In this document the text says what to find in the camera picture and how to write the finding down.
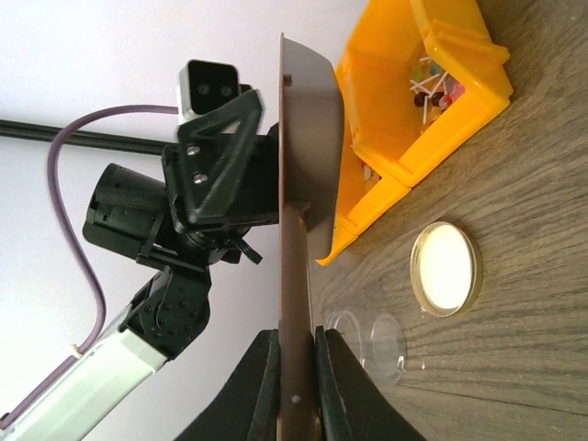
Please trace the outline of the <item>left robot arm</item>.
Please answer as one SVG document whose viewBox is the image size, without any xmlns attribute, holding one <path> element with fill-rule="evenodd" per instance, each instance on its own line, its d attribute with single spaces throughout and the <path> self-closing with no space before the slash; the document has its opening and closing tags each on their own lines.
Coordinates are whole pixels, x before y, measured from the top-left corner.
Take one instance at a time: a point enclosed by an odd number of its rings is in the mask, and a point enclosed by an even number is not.
<svg viewBox="0 0 588 441">
<path fill-rule="evenodd" d="M 145 138 L 173 139 L 176 117 L 128 115 L 88 127 Z M 44 142 L 1 139 L 1 416 L 11 412 L 82 343 L 96 319 L 92 290 L 51 209 Z M 155 271 L 87 243 L 89 199 L 107 165 L 162 179 L 160 159 L 65 146 L 62 197 L 71 223 L 107 299 L 107 324 Z M 260 265 L 211 268 L 211 316 L 205 332 L 175 361 L 143 382 L 85 440 L 172 440 L 219 392 L 262 329 L 277 326 L 278 230 L 251 230 L 245 239 Z"/>
</svg>

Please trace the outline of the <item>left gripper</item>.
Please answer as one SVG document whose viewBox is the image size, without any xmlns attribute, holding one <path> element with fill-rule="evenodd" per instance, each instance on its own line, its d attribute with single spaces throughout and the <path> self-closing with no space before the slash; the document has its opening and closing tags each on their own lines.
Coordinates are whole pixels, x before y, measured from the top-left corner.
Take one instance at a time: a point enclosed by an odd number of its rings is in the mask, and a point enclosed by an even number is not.
<svg viewBox="0 0 588 441">
<path fill-rule="evenodd" d="M 257 133 L 263 114 L 251 89 L 178 127 L 162 166 L 176 228 L 237 228 L 277 223 L 278 125 Z"/>
</svg>

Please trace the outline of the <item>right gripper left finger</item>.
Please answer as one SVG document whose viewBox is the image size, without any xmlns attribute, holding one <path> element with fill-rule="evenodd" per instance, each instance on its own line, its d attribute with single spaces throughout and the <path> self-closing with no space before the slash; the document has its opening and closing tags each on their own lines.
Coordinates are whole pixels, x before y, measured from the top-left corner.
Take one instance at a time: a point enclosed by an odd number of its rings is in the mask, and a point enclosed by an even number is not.
<svg viewBox="0 0 588 441">
<path fill-rule="evenodd" d="M 178 440 L 275 440 L 279 408 L 278 331 L 258 333 L 210 405 Z"/>
</svg>

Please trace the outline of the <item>brown plastic scoop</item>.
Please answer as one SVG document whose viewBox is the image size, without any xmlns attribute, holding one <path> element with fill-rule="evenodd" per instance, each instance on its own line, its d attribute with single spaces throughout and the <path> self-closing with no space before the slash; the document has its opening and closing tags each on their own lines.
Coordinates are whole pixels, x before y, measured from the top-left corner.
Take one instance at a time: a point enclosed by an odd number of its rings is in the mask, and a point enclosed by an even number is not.
<svg viewBox="0 0 588 441">
<path fill-rule="evenodd" d="M 345 132 L 342 94 L 320 53 L 280 38 L 280 440 L 321 437 L 309 264 L 330 255 Z"/>
</svg>

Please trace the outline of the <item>orange bin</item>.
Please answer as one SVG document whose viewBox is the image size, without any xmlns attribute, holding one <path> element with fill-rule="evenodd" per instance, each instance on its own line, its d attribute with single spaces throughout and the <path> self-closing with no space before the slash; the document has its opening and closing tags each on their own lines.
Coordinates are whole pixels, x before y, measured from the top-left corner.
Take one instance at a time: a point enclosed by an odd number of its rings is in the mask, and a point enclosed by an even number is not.
<svg viewBox="0 0 588 441">
<path fill-rule="evenodd" d="M 340 62 L 355 153 L 413 187 L 509 106 L 475 1 L 370 1 Z"/>
<path fill-rule="evenodd" d="M 353 151 L 345 151 L 335 214 L 331 252 L 316 262 L 328 266 L 411 189 L 388 175 L 379 175 Z"/>
</svg>

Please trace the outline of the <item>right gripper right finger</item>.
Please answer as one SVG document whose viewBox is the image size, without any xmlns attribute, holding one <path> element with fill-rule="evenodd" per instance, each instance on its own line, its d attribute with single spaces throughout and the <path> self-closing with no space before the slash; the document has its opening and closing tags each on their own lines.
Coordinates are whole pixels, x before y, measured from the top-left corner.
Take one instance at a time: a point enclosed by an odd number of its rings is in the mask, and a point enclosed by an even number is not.
<svg viewBox="0 0 588 441">
<path fill-rule="evenodd" d="M 317 381 L 325 440 L 423 440 L 396 411 L 335 329 L 315 330 Z"/>
</svg>

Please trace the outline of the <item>clear plastic jar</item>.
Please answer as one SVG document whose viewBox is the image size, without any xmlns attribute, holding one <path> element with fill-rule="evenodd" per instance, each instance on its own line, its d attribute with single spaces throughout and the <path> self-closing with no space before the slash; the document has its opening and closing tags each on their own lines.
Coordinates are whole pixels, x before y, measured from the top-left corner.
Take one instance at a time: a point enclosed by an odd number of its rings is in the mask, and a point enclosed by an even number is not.
<svg viewBox="0 0 588 441">
<path fill-rule="evenodd" d="M 326 328 L 343 336 L 362 368 L 376 382 L 397 384 L 407 364 L 400 325 L 386 311 L 340 310 L 326 319 Z"/>
</svg>

